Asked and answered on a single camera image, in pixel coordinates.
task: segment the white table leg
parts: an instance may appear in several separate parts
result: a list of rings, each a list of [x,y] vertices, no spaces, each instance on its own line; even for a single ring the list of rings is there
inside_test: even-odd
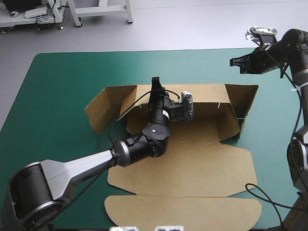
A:
[[[125,5],[126,5],[126,10],[127,10],[128,22],[133,23],[134,20],[133,20],[133,13],[131,10],[130,0],[125,0]]]

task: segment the white cable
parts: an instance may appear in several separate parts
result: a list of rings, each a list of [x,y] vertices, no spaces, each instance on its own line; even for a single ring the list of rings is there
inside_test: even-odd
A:
[[[40,20],[42,23],[49,23],[51,17],[53,16],[53,12],[52,10],[47,10],[47,13],[44,15],[40,15],[37,17],[32,17],[30,19],[36,19],[36,20]]]

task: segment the unfolded cardboard box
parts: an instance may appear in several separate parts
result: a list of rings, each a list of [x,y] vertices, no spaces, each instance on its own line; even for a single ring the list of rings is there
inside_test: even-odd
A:
[[[187,231],[246,231],[261,214],[254,199],[228,198],[257,184],[249,151],[220,141],[241,131],[256,85],[186,84],[163,86],[193,95],[193,121],[170,123],[166,153],[128,167],[109,170],[111,185],[136,195],[109,196],[108,216],[118,226],[153,231],[159,225],[182,225]],[[97,134],[106,129],[151,85],[107,87],[86,107]],[[127,114],[127,131],[139,133],[147,123],[149,95]]]

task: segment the gray robot arm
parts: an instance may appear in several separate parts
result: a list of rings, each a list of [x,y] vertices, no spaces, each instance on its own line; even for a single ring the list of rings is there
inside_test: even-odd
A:
[[[175,104],[159,78],[153,78],[148,124],[141,133],[116,141],[109,150],[69,162],[34,162],[9,180],[1,211],[4,231],[35,231],[46,226],[73,200],[81,182],[116,165],[126,167],[148,156],[161,156],[167,149],[169,122],[192,117],[192,95],[182,92],[180,103]]]

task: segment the white metal frame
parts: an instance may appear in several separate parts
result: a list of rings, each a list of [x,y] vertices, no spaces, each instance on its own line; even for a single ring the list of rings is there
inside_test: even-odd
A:
[[[53,7],[54,0],[48,0],[48,3],[51,7]],[[60,23],[63,20],[63,13],[65,8],[61,8],[58,10],[58,7],[61,5],[66,5],[66,0],[56,0],[55,6],[53,7],[53,13],[56,23]],[[1,27],[13,27],[15,25],[24,25],[24,24],[34,24],[36,19],[28,19],[25,18],[25,12],[20,12],[20,14],[12,18],[10,16],[10,12],[8,11],[0,11],[0,28]],[[54,23],[53,17],[50,19],[49,23]]]
[[[130,0],[125,0],[125,5],[108,6],[108,0],[99,0],[99,5],[95,7],[78,8],[75,0],[67,0],[76,26],[82,26],[81,17],[102,16],[110,14],[127,13],[128,22],[133,22]]]

